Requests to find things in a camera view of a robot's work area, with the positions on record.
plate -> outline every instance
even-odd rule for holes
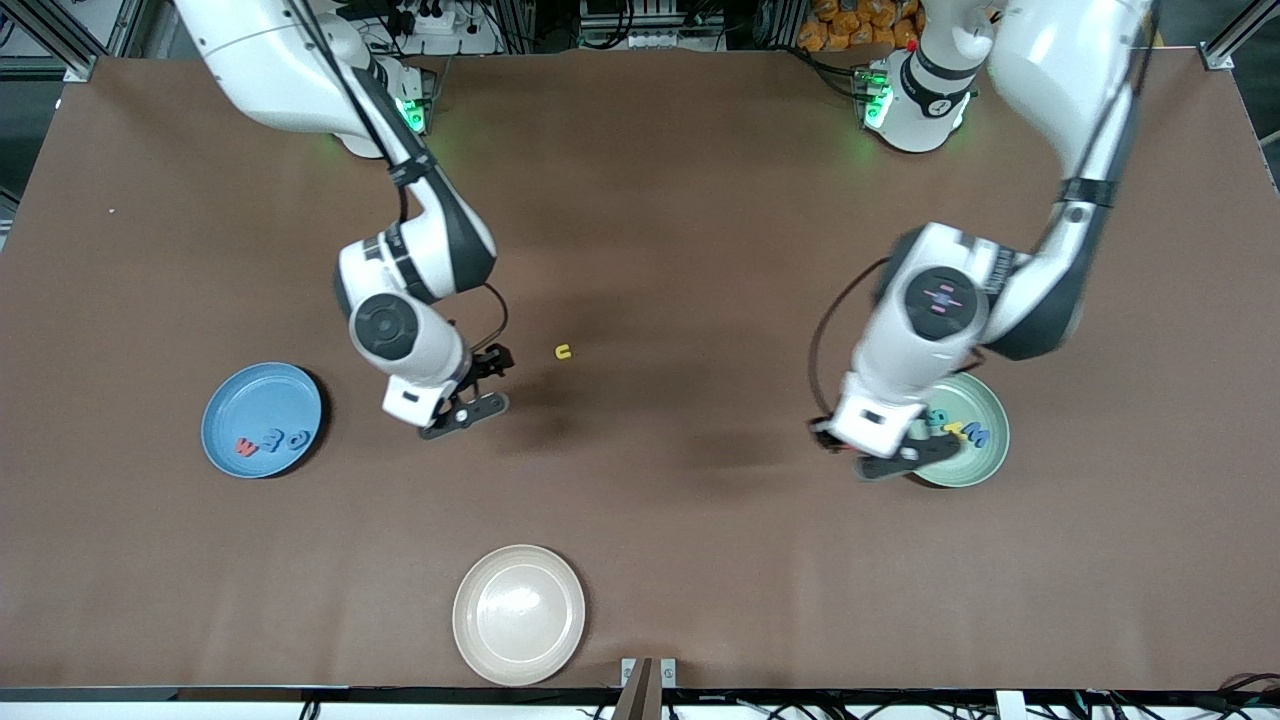
[[[269,478],[306,456],[320,432],[320,388],[305,370],[261,363],[214,392],[200,442],[215,468],[236,478]]]
[[[1005,456],[1009,455],[1009,415],[996,393],[978,378],[957,373],[942,379],[934,386],[925,416],[931,418],[928,423],[916,420],[911,429],[916,437],[923,437],[920,433],[942,433],[943,427],[952,423],[960,423],[960,430],[970,428],[974,432],[963,433],[959,455],[916,470],[915,475],[920,479],[936,486],[963,488],[995,475],[1005,462]],[[984,439],[978,430],[986,430]]]
[[[484,556],[453,598],[453,639],[467,665],[499,685],[554,675],[582,639],[586,598],[554,552],[513,544]]]

brown table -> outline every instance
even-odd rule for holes
[[[1230,76],[1156,53],[1084,323],[979,370],[1014,445],[966,491],[855,482],[804,432],[804,357],[899,233],[1038,236],[1056,160],[993,92],[904,156],[786,56],[461,59],[445,86],[431,146],[498,238],[518,366],[490,384],[508,415],[434,443],[379,410],[329,283],[394,214],[378,163],[252,123],[195,63],[68,87],[0,255],[0,683],[483,684],[449,607],[517,542],[588,591],[552,685],[637,653],[695,687],[1280,665],[1280,204]],[[442,306],[497,320],[485,293]],[[296,473],[234,480],[200,415],[262,360],[323,378],[333,424]]]

orange bag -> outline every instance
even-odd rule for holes
[[[888,28],[897,19],[897,5],[891,0],[858,0],[858,19]]]
[[[817,53],[822,50],[822,46],[827,44],[827,24],[819,23],[818,20],[805,20],[800,26],[800,33],[796,37],[796,45],[804,47],[810,53]]]
[[[919,40],[919,36],[915,35],[915,23],[906,19],[893,23],[895,47],[906,47],[913,40]]]
[[[844,33],[838,33],[838,32],[835,31],[835,28],[832,28],[831,32],[827,33],[827,47],[826,49],[827,50],[844,50],[845,47],[849,47],[849,36],[844,35]]]
[[[849,35],[850,45],[867,45],[872,41],[872,26],[870,23],[863,23],[858,26],[858,29]]]
[[[858,22],[858,13],[852,10],[841,10],[836,13],[835,18],[831,19],[831,32],[850,35],[858,29],[858,26],[861,23]]]
[[[840,0],[813,0],[813,14],[822,22],[831,22],[840,12]]]

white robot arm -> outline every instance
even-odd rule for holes
[[[1062,161],[1062,190],[1032,254],[937,223],[899,238],[840,402],[831,418],[812,425],[828,447],[867,452],[859,465],[864,477],[920,466],[918,442],[955,445],[942,455],[933,448],[929,461],[959,450],[951,438],[905,436],[934,383],[972,348],[982,345],[1024,360],[1055,350],[1075,329],[1085,275],[1137,129],[1128,69],[1148,3],[1007,3],[989,49],[992,79],[1048,137]],[[928,3],[931,27],[946,17],[936,8],[946,5]]]
[[[388,95],[419,70],[372,58],[360,35],[305,0],[175,0],[223,92],[250,118],[292,132],[337,135],[361,156],[385,156],[402,217],[338,255],[334,291],[360,354],[390,379],[383,410],[424,438],[506,410],[506,397],[457,393],[512,365],[502,346],[474,355],[430,307],[481,284],[497,259],[484,222]],[[404,195],[422,214],[407,219]],[[445,409],[445,402],[452,406]]]

green plate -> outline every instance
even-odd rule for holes
[[[1009,415],[1000,398],[978,378],[968,373],[957,373],[934,386],[925,414],[931,421],[916,420],[911,436],[920,438],[929,434],[942,434],[943,427],[960,423],[961,429],[977,423],[986,430],[986,439],[977,432],[961,437],[960,454],[950,460],[936,462],[916,470],[915,475],[936,486],[964,488],[975,486],[996,474],[1009,455]],[[946,423],[938,424],[945,418]]]

